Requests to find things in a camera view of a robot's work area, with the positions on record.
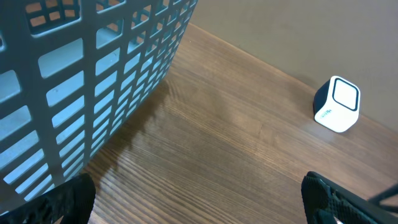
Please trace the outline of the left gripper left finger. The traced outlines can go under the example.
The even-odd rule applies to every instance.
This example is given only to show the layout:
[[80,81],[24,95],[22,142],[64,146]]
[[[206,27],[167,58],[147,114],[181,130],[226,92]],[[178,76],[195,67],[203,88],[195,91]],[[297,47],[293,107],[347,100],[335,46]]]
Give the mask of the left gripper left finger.
[[1,215],[2,224],[87,224],[93,210],[96,188],[91,176],[80,174],[45,194]]

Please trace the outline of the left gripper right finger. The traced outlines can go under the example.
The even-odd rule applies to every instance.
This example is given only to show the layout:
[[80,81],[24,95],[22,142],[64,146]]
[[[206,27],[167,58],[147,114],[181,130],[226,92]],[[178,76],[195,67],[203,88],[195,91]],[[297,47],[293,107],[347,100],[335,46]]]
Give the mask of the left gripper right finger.
[[397,185],[365,200],[326,177],[310,171],[301,183],[307,222],[321,223],[397,223],[397,207],[381,202],[397,195]]

